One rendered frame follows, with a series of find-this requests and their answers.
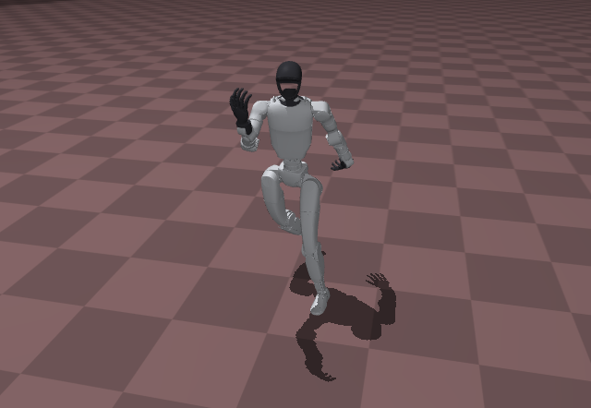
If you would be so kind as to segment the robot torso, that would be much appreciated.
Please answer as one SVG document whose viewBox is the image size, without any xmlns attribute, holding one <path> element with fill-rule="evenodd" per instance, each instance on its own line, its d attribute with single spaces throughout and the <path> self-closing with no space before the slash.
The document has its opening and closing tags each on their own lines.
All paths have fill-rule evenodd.
<svg viewBox="0 0 591 408">
<path fill-rule="evenodd" d="M 313 114 L 312 100 L 301 96 L 294 102 L 298 105 L 288 107 L 280 103 L 285 99 L 273 96 L 267 112 L 271 136 L 271 144 L 277 156 L 283 159 L 278 168 L 279 181 L 291 187 L 301 187 L 305 174 L 308 174 L 308 164 L 301 160 L 305 158 L 312 140 Z"/>
</svg>

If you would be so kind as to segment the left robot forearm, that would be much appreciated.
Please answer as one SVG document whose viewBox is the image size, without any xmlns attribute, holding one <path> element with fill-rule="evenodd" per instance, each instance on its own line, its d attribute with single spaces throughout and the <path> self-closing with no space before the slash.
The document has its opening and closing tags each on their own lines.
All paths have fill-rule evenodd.
<svg viewBox="0 0 591 408">
<path fill-rule="evenodd" d="M 341 140 L 341 144 L 334 145 L 334 149 L 337 151 L 338 157 L 345 163 L 346 168 L 349 168 L 354 164 L 352 159 L 352 153 L 349 151 L 346 141 L 342 133 L 338 130 L 338 135 Z"/>
</svg>

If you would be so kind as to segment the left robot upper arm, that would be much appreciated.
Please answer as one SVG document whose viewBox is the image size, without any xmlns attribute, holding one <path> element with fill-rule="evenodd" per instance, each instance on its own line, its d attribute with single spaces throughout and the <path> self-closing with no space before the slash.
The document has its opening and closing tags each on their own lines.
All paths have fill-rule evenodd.
<svg viewBox="0 0 591 408">
<path fill-rule="evenodd" d="M 311 102 L 311 111 L 316 121 L 319 121 L 328 132 L 326 139 L 330 146 L 341 144 L 336 121 L 332 115 L 330 105 L 324 101 Z"/>
</svg>

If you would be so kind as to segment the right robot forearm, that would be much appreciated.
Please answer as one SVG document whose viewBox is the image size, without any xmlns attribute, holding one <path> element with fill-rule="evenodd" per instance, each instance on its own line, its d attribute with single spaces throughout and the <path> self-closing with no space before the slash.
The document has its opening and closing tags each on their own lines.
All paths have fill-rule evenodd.
<svg viewBox="0 0 591 408">
<path fill-rule="evenodd" d="M 252 125 L 251 125 L 252 126 Z M 247 135 L 244 128 L 237 127 L 237 133 L 242 136 L 240 146 L 245 149 L 252 149 L 256 145 L 257 132 L 253 129 L 250 135 Z"/>
</svg>

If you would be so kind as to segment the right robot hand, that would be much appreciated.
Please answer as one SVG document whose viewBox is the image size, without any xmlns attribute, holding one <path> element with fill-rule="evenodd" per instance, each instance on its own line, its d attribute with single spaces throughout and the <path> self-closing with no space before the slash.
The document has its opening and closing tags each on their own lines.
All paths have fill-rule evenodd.
<svg viewBox="0 0 591 408">
<path fill-rule="evenodd" d="M 249 94 L 245 99 L 247 94 L 247 90 L 242 94 L 241 92 L 243 88 L 239 90 L 239 88 L 235 89 L 233 95 L 230 97 L 230 105 L 231 109 L 234 112 L 234 116 L 237 118 L 236 126 L 240 128 L 244 128 L 246 130 L 247 135 L 250 135 L 252 132 L 252 126 L 250 120 L 248 120 L 248 110 L 247 110 L 247 103 L 251 98 L 252 94 Z M 236 94 L 237 93 L 237 94 Z M 239 99 L 240 98 L 240 99 Z M 244 102 L 245 99 L 245 102 Z"/>
</svg>

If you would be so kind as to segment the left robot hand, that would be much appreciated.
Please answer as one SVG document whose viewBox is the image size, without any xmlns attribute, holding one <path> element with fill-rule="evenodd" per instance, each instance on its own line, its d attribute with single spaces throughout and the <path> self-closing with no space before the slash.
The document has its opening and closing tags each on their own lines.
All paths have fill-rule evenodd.
<svg viewBox="0 0 591 408">
<path fill-rule="evenodd" d="M 352 159 L 353 159 L 353 158 L 352 158 Z M 340 158 L 339 158 L 339 161 L 341 162 L 341 164 L 340 164 L 340 163 L 338 163 L 337 161 L 335 161 L 335 162 L 337 163 L 337 165 L 338 165 L 338 166 L 336 166 L 334 163 L 332 163 L 332 166 L 333 166 L 333 167 L 331 167 L 331 169 L 332 169 L 333 171 L 342 170 L 342 169 L 346 168 L 346 165 L 345 165 L 345 163 L 344 163 L 344 162 L 343 162 L 343 161 L 342 161 Z"/>
</svg>

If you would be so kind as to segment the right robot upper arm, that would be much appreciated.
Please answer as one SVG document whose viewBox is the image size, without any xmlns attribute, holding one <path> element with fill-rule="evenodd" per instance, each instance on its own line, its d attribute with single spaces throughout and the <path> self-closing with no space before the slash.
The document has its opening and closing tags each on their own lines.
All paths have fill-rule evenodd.
<svg viewBox="0 0 591 408">
<path fill-rule="evenodd" d="M 250 120 L 251 125 L 253 126 L 253 129 L 257 132 L 257 135 L 259 135 L 261 126 L 263 124 L 263 120 L 266 118 L 267 116 L 267 112 L 269 109 L 269 105 L 270 105 L 270 101 L 257 101 L 254 103 L 250 116 L 248 118 L 248 120 Z M 256 136 L 256 145 L 252 148 L 252 149 L 245 149 L 242 148 L 242 150 L 246 150 L 246 151 L 257 151 L 258 145 L 259 145 L 259 139 L 257 139 L 258 136 Z"/>
</svg>

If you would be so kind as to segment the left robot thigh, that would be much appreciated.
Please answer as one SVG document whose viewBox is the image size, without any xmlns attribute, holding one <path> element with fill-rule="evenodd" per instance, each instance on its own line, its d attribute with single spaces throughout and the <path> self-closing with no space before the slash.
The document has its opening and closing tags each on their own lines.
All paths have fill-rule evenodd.
<svg viewBox="0 0 591 408">
<path fill-rule="evenodd" d="M 302 255 L 314 257 L 318 245 L 318 225 L 320 217 L 320 195 L 323 186 L 310 174 L 305 174 L 300 189 L 300 223 L 302 233 Z"/>
</svg>

